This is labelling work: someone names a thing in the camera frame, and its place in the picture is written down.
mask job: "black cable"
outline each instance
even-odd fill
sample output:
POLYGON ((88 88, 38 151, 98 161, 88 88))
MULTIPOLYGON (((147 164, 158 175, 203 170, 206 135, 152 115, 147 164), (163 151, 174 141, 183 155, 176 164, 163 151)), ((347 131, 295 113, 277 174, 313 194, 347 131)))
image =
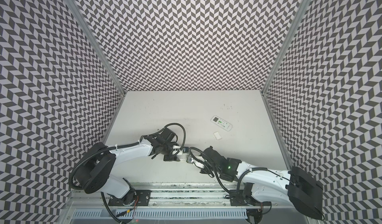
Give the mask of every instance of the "black cable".
MULTIPOLYGON (((268 169, 265 167, 254 167, 252 168, 252 171, 268 171, 268 169)), ((236 186, 236 194, 239 193, 241 181, 243 180, 244 176, 247 175, 249 172, 251 172, 251 170, 247 169, 239 177, 238 184, 236 186)))
POLYGON ((195 150, 195 151, 197 151, 197 152, 199 152, 199 151, 201 151, 201 150, 199 150, 199 149, 197 149, 197 148, 195 148, 195 147, 190 147, 188 150, 189 150, 189 154, 191 155, 191 157, 193 157, 194 161, 196 160, 197 162, 203 164, 204 167, 205 167, 206 169, 208 169, 208 172, 211 174, 211 175, 208 174, 208 176, 210 176, 211 178, 214 178, 215 175, 213 174, 212 170, 208 167, 208 165, 207 165, 205 162, 203 162, 202 160, 197 159, 197 158, 195 157, 195 155, 191 152, 191 150, 195 150))
POLYGON ((178 150, 176 153, 174 153, 173 155, 169 155, 170 157, 175 157, 176 155, 179 154, 180 150, 182 150, 183 147, 184 147, 184 143, 186 142, 186 130, 185 130, 184 127, 183 127, 181 124, 179 124, 179 123, 169 123, 168 125, 165 125, 165 127, 164 127, 163 129, 165 129, 165 128, 167 128, 168 126, 171 126, 171 125, 177 125, 177 126, 181 127, 182 130, 183 130, 183 143, 182 143, 182 145, 180 146, 179 150, 178 150))
POLYGON ((71 187, 72 189, 74 190, 82 190, 83 188, 81 186, 77 186, 73 183, 73 178, 74 178, 74 175, 76 174, 77 170, 79 169, 80 166, 82 166, 83 164, 85 164, 87 161, 89 161, 91 158, 99 155, 99 154, 102 154, 106 151, 110 151, 110 150, 115 150, 115 149, 122 149, 122 148, 128 148, 128 147, 133 147, 135 145, 138 145, 139 142, 136 142, 136 143, 133 143, 133 144, 129 144, 129 145, 119 145, 117 147, 113 146, 113 147, 107 147, 107 148, 103 148, 101 150, 98 150, 97 152, 95 152, 94 154, 88 156, 86 159, 84 159, 83 161, 81 161, 80 163, 77 164, 77 166, 75 166, 72 170, 72 172, 69 174, 69 187, 71 187))
POLYGON ((123 222, 123 221, 119 220, 116 216, 114 216, 114 213, 112 213, 112 210, 110 210, 110 207, 109 207, 109 205, 108 205, 107 202, 106 202, 105 195, 103 194, 103 192, 101 192, 101 197, 102 197, 103 204, 105 205, 105 208, 106 208, 107 212, 109 213, 109 215, 110 215, 116 222, 118 222, 119 224, 127 224, 128 222, 123 222))
POLYGON ((270 202, 270 207, 269 207, 269 210, 266 211, 266 212, 263 212, 263 215, 267 214, 268 212, 270 212, 270 210, 272 209, 272 203, 270 202))
POLYGON ((282 176, 280 176, 279 174, 277 174, 277 173, 275 173, 275 172, 272 172, 271 170, 268 170, 267 169, 267 171, 268 172, 271 172, 271 173, 273 173, 273 174, 276 174, 277 176, 279 176, 279 177, 282 177, 282 176))
POLYGON ((320 210, 318 210, 318 208, 317 207, 314 207, 314 208, 316 208, 317 209, 317 211, 322 215, 322 219, 321 219, 321 221, 324 221, 325 220, 325 215, 324 215, 324 213, 323 212, 321 212, 320 210))
POLYGON ((235 193, 232 193, 230 190, 228 190, 223 184, 222 184, 222 181, 220 181, 220 178, 217 174, 217 170, 216 170, 216 165, 215 163, 213 162, 213 160, 211 160, 202 150, 198 149, 198 148, 195 148, 195 147, 190 147, 189 149, 189 153, 191 154, 191 156, 197 160, 198 162, 201 162, 204 164, 204 166, 206 167, 206 164, 204 162, 202 162, 201 160, 198 160, 195 158, 194 154, 191 152, 191 150, 195 150, 197 152, 199 152, 202 156, 204 155, 204 158, 206 161, 209 161, 211 163, 211 166, 213 168, 213 172, 215 173, 215 177, 217 179, 217 182, 219 183, 219 185, 224 189, 224 191, 226 191, 228 194, 230 195, 235 195, 235 193))
POLYGON ((144 137, 147 137, 147 136, 153 136, 153 138, 156 137, 157 134, 159 134, 160 132, 162 132, 165 128, 162 128, 160 131, 156 131, 155 133, 152 133, 150 135, 142 135, 141 138, 139 139, 139 142, 142 142, 143 138, 144 137))
POLYGON ((126 211, 123 211, 123 212, 121 212, 120 214, 116 215, 116 217, 123 216, 123 215, 125 215, 125 214, 131 212, 133 209, 134 209, 134 208, 130 208, 130 209, 126 210, 126 211))

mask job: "white eraser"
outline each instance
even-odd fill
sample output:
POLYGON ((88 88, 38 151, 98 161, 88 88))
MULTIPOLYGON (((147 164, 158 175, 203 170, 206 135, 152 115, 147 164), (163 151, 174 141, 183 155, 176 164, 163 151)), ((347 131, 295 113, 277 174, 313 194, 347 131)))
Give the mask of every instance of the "white eraser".
POLYGON ((222 137, 220 136, 219 132, 214 132, 213 135, 215 136, 216 140, 221 140, 222 137))

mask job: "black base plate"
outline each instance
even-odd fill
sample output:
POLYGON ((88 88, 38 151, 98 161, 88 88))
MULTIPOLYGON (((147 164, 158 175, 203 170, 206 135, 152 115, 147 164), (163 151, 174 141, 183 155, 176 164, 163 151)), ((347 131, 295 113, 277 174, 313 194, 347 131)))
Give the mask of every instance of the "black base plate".
MULTIPOLYGON (((150 201, 151 190, 136 190, 138 195, 138 203, 136 206, 148 206, 150 201)), ((119 198, 109 199, 109 206, 125 206, 119 198)))

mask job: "chevron patterned wall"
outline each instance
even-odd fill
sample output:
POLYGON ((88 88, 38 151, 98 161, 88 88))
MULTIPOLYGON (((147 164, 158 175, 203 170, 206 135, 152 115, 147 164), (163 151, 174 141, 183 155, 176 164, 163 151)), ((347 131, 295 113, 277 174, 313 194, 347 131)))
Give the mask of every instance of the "chevron patterned wall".
POLYGON ((382 0, 313 0, 267 97, 328 223, 382 223, 382 0))
POLYGON ((0 223, 51 223, 121 95, 62 0, 0 3, 0 223))
POLYGON ((128 91, 261 89, 301 0, 76 0, 128 91))

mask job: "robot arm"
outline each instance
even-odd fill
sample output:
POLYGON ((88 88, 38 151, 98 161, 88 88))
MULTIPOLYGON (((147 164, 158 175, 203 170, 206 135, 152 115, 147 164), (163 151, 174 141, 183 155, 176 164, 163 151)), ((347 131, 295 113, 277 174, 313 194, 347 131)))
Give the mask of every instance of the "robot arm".
POLYGON ((187 162, 202 169, 201 173, 212 177, 215 174, 222 188, 240 205, 275 202, 284 206, 294 206, 308 217, 322 218, 322 184, 302 169, 293 167, 291 171, 279 171, 258 167, 239 159, 226 159, 212 147, 204 151, 191 147, 184 149, 189 150, 188 153, 179 152, 183 151, 184 140, 181 146, 173 142, 176 134, 167 126, 169 125, 155 134, 142 136, 134 144, 109 147, 102 143, 93 145, 70 174, 70 187, 84 190, 85 193, 96 191, 108 193, 121 199, 125 205, 129 205, 134 200, 134 189, 126 179, 110 174, 114 165, 138 157, 152 156, 153 159, 158 154, 164 155, 164 161, 180 161, 177 154, 186 153, 192 157, 184 158, 187 162), (196 157, 192 150, 200 152, 201 156, 196 157), (73 183, 74 177, 78 180, 79 186, 73 183), (228 182, 237 181, 236 190, 227 190, 220 179, 228 182), (241 183, 244 183, 244 190, 240 190, 241 183))
POLYGON ((300 213, 313 219, 322 219, 323 186, 303 169, 292 167, 290 171, 280 171, 258 167, 239 159, 226 159, 212 147, 201 152, 201 157, 204 164, 209 166, 207 170, 215 169, 220 174, 220 179, 238 182, 236 190, 229 193, 238 203, 257 205, 275 202, 295 207, 300 213), (244 190, 241 191, 239 188, 242 182, 244 190))

